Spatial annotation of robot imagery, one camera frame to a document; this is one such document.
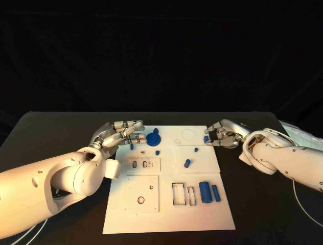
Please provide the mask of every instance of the robotic arm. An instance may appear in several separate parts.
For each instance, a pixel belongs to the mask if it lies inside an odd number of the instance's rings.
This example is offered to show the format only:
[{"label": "robotic arm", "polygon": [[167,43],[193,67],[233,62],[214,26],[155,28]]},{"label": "robotic arm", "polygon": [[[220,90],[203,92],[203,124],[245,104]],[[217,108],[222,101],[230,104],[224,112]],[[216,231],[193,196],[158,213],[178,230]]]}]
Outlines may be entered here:
[{"label": "robotic arm", "polygon": [[0,173],[0,239],[29,229],[116,179],[118,145],[145,143],[142,121],[105,123],[88,147]]},{"label": "robotic arm", "polygon": [[295,142],[271,129],[250,131],[246,125],[223,119],[204,131],[216,130],[217,140],[206,144],[235,148],[242,142],[239,159],[261,172],[276,170],[294,181],[323,192],[323,151],[297,146]]}]

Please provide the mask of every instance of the white foam board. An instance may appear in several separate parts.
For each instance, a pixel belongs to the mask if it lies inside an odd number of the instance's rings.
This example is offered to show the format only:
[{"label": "white foam board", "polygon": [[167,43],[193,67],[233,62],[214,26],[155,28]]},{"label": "white foam board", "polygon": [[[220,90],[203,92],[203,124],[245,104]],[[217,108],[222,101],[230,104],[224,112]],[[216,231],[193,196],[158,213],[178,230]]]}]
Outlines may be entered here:
[{"label": "white foam board", "polygon": [[[212,146],[203,143],[206,126],[145,126],[144,133],[158,129],[161,142],[151,147],[135,145],[119,146],[115,159],[122,163],[118,180],[111,181],[108,207],[103,223],[103,234],[233,230],[235,224],[219,174],[219,166]],[[160,171],[151,173],[127,172],[131,158],[158,158]],[[190,167],[184,168],[186,159]],[[131,176],[157,176],[158,211],[128,213],[125,207],[125,181]],[[220,202],[201,203],[199,182],[216,185]],[[173,205],[173,183],[183,183],[186,205]],[[188,205],[187,187],[194,188],[196,205]]]}]

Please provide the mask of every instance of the small blue piece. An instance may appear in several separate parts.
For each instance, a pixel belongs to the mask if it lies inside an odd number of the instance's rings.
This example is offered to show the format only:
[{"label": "small blue piece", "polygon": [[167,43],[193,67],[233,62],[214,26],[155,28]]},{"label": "small blue piece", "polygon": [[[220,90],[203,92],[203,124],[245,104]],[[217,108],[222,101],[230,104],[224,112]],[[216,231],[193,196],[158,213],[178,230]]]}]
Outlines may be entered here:
[{"label": "small blue piece", "polygon": [[213,190],[213,193],[214,193],[214,201],[220,202],[220,196],[219,196],[219,193],[217,193],[216,185],[212,185],[212,190]]},{"label": "small blue piece", "polygon": [[188,165],[190,165],[190,160],[187,159],[183,166],[188,167]]},{"label": "small blue piece", "polygon": [[160,144],[161,138],[157,129],[154,129],[152,133],[147,135],[145,139],[150,146],[157,146]]},{"label": "small blue piece", "polygon": [[209,188],[207,181],[200,182],[199,186],[200,186],[201,203],[210,203],[213,200],[212,200],[212,194],[210,194],[210,188]]}]

